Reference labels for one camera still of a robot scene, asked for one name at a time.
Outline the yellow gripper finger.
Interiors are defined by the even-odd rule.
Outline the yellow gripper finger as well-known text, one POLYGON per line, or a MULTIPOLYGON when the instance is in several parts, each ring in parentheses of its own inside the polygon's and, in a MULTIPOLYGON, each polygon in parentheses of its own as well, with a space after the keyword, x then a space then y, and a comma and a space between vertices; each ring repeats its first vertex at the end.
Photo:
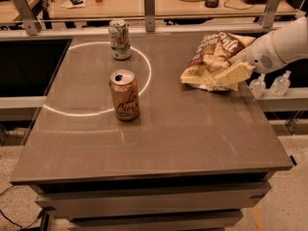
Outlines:
POLYGON ((243 49, 242 51, 240 51, 239 53, 237 53, 235 56, 233 56, 232 58, 230 58, 228 60, 228 62, 230 64, 234 64, 236 62, 241 62, 244 63, 247 61, 247 57, 246 57, 246 53, 247 53, 248 48, 243 49))
POLYGON ((226 87, 238 84, 248 79, 254 70, 254 66, 248 62, 232 64, 228 69, 218 74, 215 79, 226 87))

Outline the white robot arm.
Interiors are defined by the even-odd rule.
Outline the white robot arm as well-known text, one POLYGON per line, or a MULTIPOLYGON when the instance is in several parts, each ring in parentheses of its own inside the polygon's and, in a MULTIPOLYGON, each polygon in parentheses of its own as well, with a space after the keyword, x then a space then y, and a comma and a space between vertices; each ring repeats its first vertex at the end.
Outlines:
POLYGON ((215 80, 229 89, 250 77, 253 71, 269 74, 289 63, 308 58, 308 23, 303 16, 288 25, 255 39, 245 50, 228 60, 229 67, 215 80))

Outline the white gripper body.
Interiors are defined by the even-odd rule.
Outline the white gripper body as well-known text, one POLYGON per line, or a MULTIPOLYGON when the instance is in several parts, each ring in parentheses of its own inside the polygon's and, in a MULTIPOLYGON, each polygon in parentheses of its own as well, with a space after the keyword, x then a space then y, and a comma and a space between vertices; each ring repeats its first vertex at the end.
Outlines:
POLYGON ((272 36, 273 33, 263 35, 248 46, 246 59, 255 72, 269 74, 286 65, 275 51, 272 36))

